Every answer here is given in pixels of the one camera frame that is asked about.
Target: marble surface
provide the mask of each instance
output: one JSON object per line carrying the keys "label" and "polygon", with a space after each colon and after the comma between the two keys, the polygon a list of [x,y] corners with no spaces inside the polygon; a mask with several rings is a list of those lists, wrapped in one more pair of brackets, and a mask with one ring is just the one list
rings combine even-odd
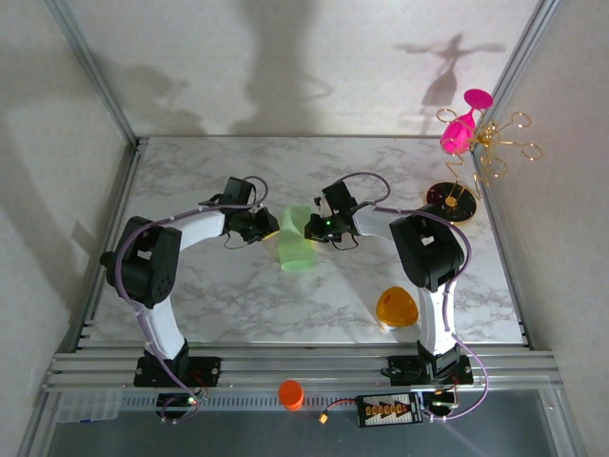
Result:
{"label": "marble surface", "polygon": [[[426,190],[449,177],[437,139],[151,138],[128,204],[127,217],[150,219],[196,206],[222,191],[228,176],[266,179],[266,204],[281,220],[286,206],[310,205],[321,189],[358,170],[392,185],[387,206],[416,209]],[[373,178],[347,182],[358,201],[382,195]],[[521,332],[484,205],[463,230],[473,246],[470,269],[456,291],[456,328],[467,342],[520,343]],[[420,323],[388,332],[375,318],[377,300],[393,286],[418,295],[392,242],[360,237],[340,252],[316,245],[314,269],[281,271],[271,238],[227,250],[206,240],[180,257],[173,307],[189,341],[255,343],[388,343],[416,341]],[[229,243],[239,244],[238,236]],[[91,338],[142,340],[114,289],[106,286]]]}

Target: purple cable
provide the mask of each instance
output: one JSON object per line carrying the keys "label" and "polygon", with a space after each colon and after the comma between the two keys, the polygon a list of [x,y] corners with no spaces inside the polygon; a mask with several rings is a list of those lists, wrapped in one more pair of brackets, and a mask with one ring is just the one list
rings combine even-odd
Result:
{"label": "purple cable", "polygon": [[380,174],[377,173],[373,173],[372,171],[355,171],[353,173],[349,173],[346,176],[343,176],[341,179],[338,179],[336,181],[334,181],[332,184],[336,184],[336,183],[340,183],[342,181],[344,181],[345,179],[348,178],[352,178],[353,176],[372,176],[374,178],[380,179],[384,186],[387,188],[387,193],[384,195],[384,197],[381,198],[377,198],[376,200],[373,200],[372,202],[366,202],[370,205],[376,205],[380,202],[384,202],[387,198],[389,198],[389,195],[391,195],[391,186],[389,186],[389,183],[387,182],[386,179],[384,179]]}
{"label": "purple cable", "polygon": [[[194,216],[196,214],[201,214],[202,212],[213,211],[216,209],[252,209],[252,208],[257,207],[258,205],[262,204],[268,195],[268,184],[266,183],[266,181],[263,178],[260,178],[258,176],[247,176],[247,178],[245,178],[245,179],[246,180],[256,179],[263,184],[263,186],[265,187],[265,193],[260,198],[260,200],[255,201],[248,205],[214,205],[212,202],[205,202],[205,204],[209,204],[210,206],[206,207],[206,206],[204,206],[204,204],[200,204],[196,209],[191,209],[191,210],[176,214],[175,216],[171,216],[171,217],[168,217],[165,219],[160,219],[155,222],[150,222],[148,224],[145,224],[145,225],[139,227],[135,231],[133,231],[133,233],[130,234],[130,236],[127,238],[127,240],[125,240],[125,243],[119,248],[117,255],[116,255],[116,263],[115,263],[115,268],[114,268],[114,281],[116,283],[116,289],[118,291],[118,294],[123,300],[125,300],[127,303],[132,305],[133,308],[135,309],[137,321],[138,321],[138,324],[140,325],[140,328],[142,329],[142,332],[144,333],[146,342],[147,342],[148,346],[150,347],[150,349],[152,350],[152,353],[154,354],[154,356],[158,359],[159,364],[161,365],[163,370],[167,373],[167,376],[169,376],[169,378],[176,385],[181,387],[194,400],[194,404],[193,404],[194,413],[192,415],[194,415],[199,410],[199,400],[197,398],[197,395],[194,393],[194,391],[192,389],[190,389],[190,387],[188,387],[186,384],[184,384],[180,380],[180,378],[178,378],[173,373],[173,371],[171,371],[171,369],[169,369],[169,367],[165,363],[165,360],[163,359],[163,354],[161,353],[161,350],[157,347],[156,342],[154,341],[154,335],[152,334],[152,330],[150,329],[150,327],[147,323],[147,320],[144,316],[145,307],[141,303],[138,303],[135,300],[132,300],[128,296],[127,291],[125,289],[125,285],[123,284],[123,259],[125,259],[125,254],[127,253],[127,249],[135,242],[137,237],[140,236],[142,233],[144,233],[146,230],[151,229],[152,227],[164,226],[166,224],[171,224],[173,222],[177,222],[177,221],[186,219],[186,218]],[[173,423],[179,424],[180,422],[183,422],[185,419],[188,419],[189,417],[191,417],[191,416],[185,415],[180,419],[174,419]]]}
{"label": "purple cable", "polygon": [[[459,271],[457,271],[457,274],[455,274],[455,276],[446,284],[446,287],[444,288],[444,294],[443,294],[444,298],[442,300],[442,319],[444,320],[444,329],[446,331],[452,331],[450,326],[448,325],[448,316],[447,316],[447,312],[448,312],[448,296],[449,296],[449,293],[450,293],[450,292],[448,292],[448,290],[450,290],[450,287],[452,286],[452,284],[455,281],[457,281],[457,278],[459,278],[459,276],[461,276],[461,274],[467,269],[467,267],[469,267],[469,263],[472,260],[472,245],[469,242],[469,240],[467,239],[467,237],[465,236],[465,233],[463,233],[460,228],[455,227],[453,224],[451,224],[447,220],[442,219],[440,216],[437,216],[435,214],[431,214],[429,212],[419,211],[417,209],[400,210],[400,209],[379,208],[379,207],[375,207],[375,210],[376,211],[380,211],[380,212],[390,212],[390,213],[394,213],[394,214],[415,214],[417,216],[421,216],[421,217],[425,217],[427,219],[431,219],[432,221],[439,222],[440,224],[444,224],[445,226],[449,227],[455,233],[457,233],[461,237],[461,239],[463,240],[463,243],[465,244],[465,250],[466,250],[466,253],[465,253],[465,262],[463,263],[463,267]],[[484,399],[486,398],[486,395],[488,394],[488,384],[489,384],[488,371],[486,370],[486,367],[484,366],[484,363],[482,362],[482,360],[478,356],[478,354],[476,354],[472,349],[469,348],[468,345],[466,345],[463,341],[461,341],[454,331],[452,332],[451,336],[452,336],[453,340],[455,340],[455,342],[460,347],[465,349],[467,351],[467,353],[469,353],[469,355],[471,355],[474,358],[474,360],[476,362],[478,362],[478,365],[480,365],[480,368],[482,369],[482,373],[484,373],[484,390],[482,391],[481,397],[476,401],[476,403],[474,403],[474,405],[472,405],[471,407],[469,407],[465,411],[460,412],[459,414],[456,414],[454,416],[443,416],[442,420],[444,420],[444,421],[452,421],[453,419],[459,419],[460,417],[463,417],[464,415],[469,414],[474,409],[479,407],[481,405],[481,403],[484,401]],[[434,413],[432,413],[429,410],[427,412],[430,414],[430,416],[432,418],[434,418],[434,417],[440,417],[440,416],[436,416]]]}

